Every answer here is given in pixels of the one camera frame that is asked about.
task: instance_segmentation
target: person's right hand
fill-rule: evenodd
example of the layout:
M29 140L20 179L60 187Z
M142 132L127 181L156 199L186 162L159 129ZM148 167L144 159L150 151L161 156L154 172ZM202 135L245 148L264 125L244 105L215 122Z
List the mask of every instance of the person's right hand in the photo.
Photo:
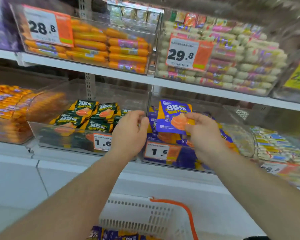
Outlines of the person's right hand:
M194 145L197 158L204 163L209 163L209 158L218 153L228 150L224 138L220 135L220 130L216 121L200 113L186 113L187 118L193 119L195 125L186 124L185 130L191 133L190 141Z

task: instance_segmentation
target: person's left arm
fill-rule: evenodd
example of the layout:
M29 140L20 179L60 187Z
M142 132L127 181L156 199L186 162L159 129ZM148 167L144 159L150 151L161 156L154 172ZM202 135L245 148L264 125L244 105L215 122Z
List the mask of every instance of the person's left arm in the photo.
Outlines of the person's left arm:
M131 111L112 134L111 150L34 210L0 233L0 240L78 240L93 225L128 162L144 146L149 120L143 111Z

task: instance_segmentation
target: person's right arm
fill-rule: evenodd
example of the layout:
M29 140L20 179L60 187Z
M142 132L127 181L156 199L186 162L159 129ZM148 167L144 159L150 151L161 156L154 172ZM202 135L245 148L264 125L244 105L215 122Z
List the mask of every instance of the person's right arm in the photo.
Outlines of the person's right arm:
M300 190L231 151L217 123L198 113L186 125L200 161L211 167L271 240L300 240Z

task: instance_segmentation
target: forearm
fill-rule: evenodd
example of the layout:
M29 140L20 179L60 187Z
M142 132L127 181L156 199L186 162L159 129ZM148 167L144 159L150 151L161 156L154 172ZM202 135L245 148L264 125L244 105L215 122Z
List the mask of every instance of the forearm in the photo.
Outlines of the forearm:
M300 239L300 190L230 150L212 157L222 183L271 240Z
M0 240L78 240L89 235L129 159L108 152L24 218L0 234Z

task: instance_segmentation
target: hand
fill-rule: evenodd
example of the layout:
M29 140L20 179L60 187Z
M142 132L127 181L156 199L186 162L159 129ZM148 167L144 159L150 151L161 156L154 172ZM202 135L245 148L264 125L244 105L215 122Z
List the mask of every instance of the hand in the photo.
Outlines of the hand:
M191 133L190 141L194 145L195 154L200 161L209 166L211 157L228 150L224 138L220 136L218 124L203 114L186 113L185 115L195 121L195 125L185 126L185 130Z
M119 120L112 133L111 152L130 161L141 151L146 143L149 126L148 117L140 119L144 114L141 110L130 111Z

